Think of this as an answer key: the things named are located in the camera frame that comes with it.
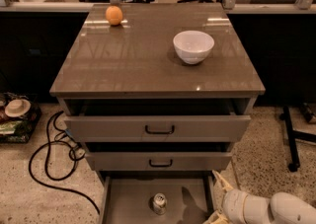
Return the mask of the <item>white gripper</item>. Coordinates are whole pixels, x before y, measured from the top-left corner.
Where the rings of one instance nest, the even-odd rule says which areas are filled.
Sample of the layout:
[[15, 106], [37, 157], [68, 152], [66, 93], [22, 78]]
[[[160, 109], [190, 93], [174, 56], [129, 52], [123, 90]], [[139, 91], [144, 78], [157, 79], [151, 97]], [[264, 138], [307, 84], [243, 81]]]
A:
[[221, 188], [227, 192], [224, 195], [223, 213], [214, 211], [202, 224], [271, 224], [269, 211], [270, 201], [265, 197], [251, 195], [233, 186], [217, 171], [212, 171]]

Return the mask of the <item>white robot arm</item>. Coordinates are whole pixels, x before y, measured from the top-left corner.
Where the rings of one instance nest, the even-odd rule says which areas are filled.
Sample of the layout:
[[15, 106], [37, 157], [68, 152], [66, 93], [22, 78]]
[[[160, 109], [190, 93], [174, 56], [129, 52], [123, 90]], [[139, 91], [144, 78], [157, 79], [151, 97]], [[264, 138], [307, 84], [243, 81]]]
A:
[[222, 207], [202, 224], [316, 224], [316, 208], [297, 196], [286, 192], [271, 198], [255, 196], [212, 172], [224, 190]]

